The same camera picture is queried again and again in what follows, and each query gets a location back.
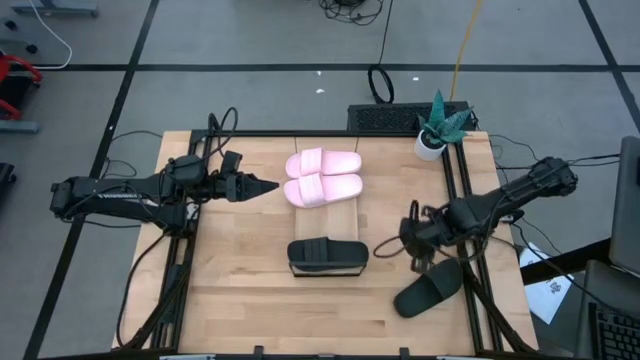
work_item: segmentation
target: white pot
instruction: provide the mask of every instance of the white pot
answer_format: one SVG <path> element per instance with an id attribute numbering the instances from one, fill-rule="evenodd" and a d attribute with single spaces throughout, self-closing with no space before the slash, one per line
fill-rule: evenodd
<path id="1" fill-rule="evenodd" d="M 424 161 L 435 160 L 438 157 L 440 157 L 440 155 L 444 151 L 444 148 L 447 145 L 446 144 L 442 145 L 438 149 L 430 149 L 425 144 L 423 144 L 422 141 L 420 140 L 420 138 L 422 138 L 423 133 L 424 133 L 424 130 L 420 131 L 420 134 L 416 138 L 416 144 L 413 146 L 413 150 L 416 152 L 416 155 L 418 155 L 418 157 Z"/>

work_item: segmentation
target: white paper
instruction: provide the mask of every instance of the white paper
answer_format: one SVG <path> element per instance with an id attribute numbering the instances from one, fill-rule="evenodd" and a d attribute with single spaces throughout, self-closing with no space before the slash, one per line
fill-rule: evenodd
<path id="1" fill-rule="evenodd" d="M 549 255 L 541 252 L 534 244 L 529 243 L 529 246 L 536 250 L 538 255 L 541 257 L 545 259 L 549 258 Z M 529 249 L 525 249 L 522 254 L 520 254 L 521 268 L 538 261 L 541 261 L 540 258 Z M 529 310 L 536 314 L 545 323 L 551 324 L 551 321 L 558 311 L 558 308 L 562 303 L 562 299 L 567 295 L 570 286 L 571 282 L 564 276 L 558 276 L 547 281 L 525 286 L 524 290 L 527 294 Z"/>

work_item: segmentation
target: potted plant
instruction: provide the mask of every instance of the potted plant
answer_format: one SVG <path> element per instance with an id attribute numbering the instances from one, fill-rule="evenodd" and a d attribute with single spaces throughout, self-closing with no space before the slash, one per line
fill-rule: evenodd
<path id="1" fill-rule="evenodd" d="M 464 122 L 471 114 L 471 109 L 457 112 L 448 118 L 444 117 L 444 100 L 440 90 L 436 93 L 431 107 L 429 120 L 418 115 L 420 120 L 420 134 L 416 139 L 414 150 L 422 160 L 437 159 L 447 144 L 461 141 L 467 136 L 464 130 L 460 130 Z"/>

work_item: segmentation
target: gray floor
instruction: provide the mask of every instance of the gray floor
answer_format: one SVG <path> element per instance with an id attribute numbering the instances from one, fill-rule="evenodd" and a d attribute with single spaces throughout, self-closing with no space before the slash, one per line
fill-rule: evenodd
<path id="1" fill-rule="evenodd" d="M 149 2 L 104 0 L 98 19 L 45 20 L 74 48 L 72 64 L 127 64 Z M 21 47 L 2 48 L 36 63 L 63 61 L 64 48 L 36 19 L 12 14 L 8 3 L 0 1 L 0 16 L 16 20 L 41 51 L 29 55 Z M 454 63 L 473 4 L 396 1 L 384 62 Z M 617 61 L 640 64 L 638 2 L 589 4 Z M 379 57 L 385 21 L 383 11 L 368 27 L 337 23 L 325 19 L 313 0 L 160 0 L 140 63 L 372 63 Z M 606 65 L 577 0 L 486 0 L 464 63 Z M 15 164 L 19 176 L 0 216 L 0 308 L 5 311 L 0 352 L 7 359 L 24 352 L 68 232 L 48 211 L 50 184 L 89 173 L 124 73 L 44 75 L 24 116 L 38 121 L 41 133 L 0 135 L 0 161 Z M 437 89 L 448 94 L 452 80 L 451 72 L 390 75 L 396 102 L 430 101 Z M 639 94 L 640 74 L 624 77 Z M 623 136 L 638 134 L 609 72 L 462 72 L 456 99 L 475 106 L 484 130 L 526 142 L 539 157 L 612 153 Z M 116 132 L 204 128 L 209 112 L 222 115 L 229 106 L 238 108 L 242 129 L 344 129 L 348 105 L 369 103 L 363 71 L 144 71 L 133 77 Z M 496 148 L 502 165 L 533 162 L 527 149 L 500 139 L 495 143 L 502 146 L 502 151 Z M 158 148 L 156 138 L 132 136 L 114 142 L 109 156 L 130 161 L 146 175 Z M 525 208 L 527 218 L 561 251 L 605 238 L 611 228 L 616 166 L 576 172 L 580 183 L 573 195 Z M 552 252 L 533 229 L 525 232 Z M 40 356 L 110 348 L 136 235 L 135 229 L 83 229 Z M 577 299 L 569 296 L 563 308 L 579 306 Z M 555 330 L 537 326 L 538 336 L 571 350 L 575 319 L 556 320 L 561 323 Z"/>

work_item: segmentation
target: red object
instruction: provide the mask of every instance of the red object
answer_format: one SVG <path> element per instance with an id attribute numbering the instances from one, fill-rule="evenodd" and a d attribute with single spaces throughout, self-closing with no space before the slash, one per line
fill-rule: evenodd
<path id="1" fill-rule="evenodd" d="M 21 67 L 23 67 L 25 70 L 29 71 L 33 75 L 33 78 L 31 79 L 31 81 L 34 84 L 39 84 L 42 81 L 42 74 L 40 74 L 40 71 L 38 71 L 36 68 L 34 68 L 31 64 L 29 64 L 25 60 L 16 56 L 1 55 L 0 56 L 0 83 L 2 83 L 7 78 L 7 76 L 10 75 L 11 65 L 13 63 L 17 63 Z M 10 104 L 9 101 L 12 101 L 12 100 L 8 100 L 6 98 L 5 99 L 0 98 L 0 109 L 7 114 L 6 119 L 20 120 L 20 118 L 22 117 L 22 113 L 20 112 L 20 110 L 16 108 L 16 106 Z"/>

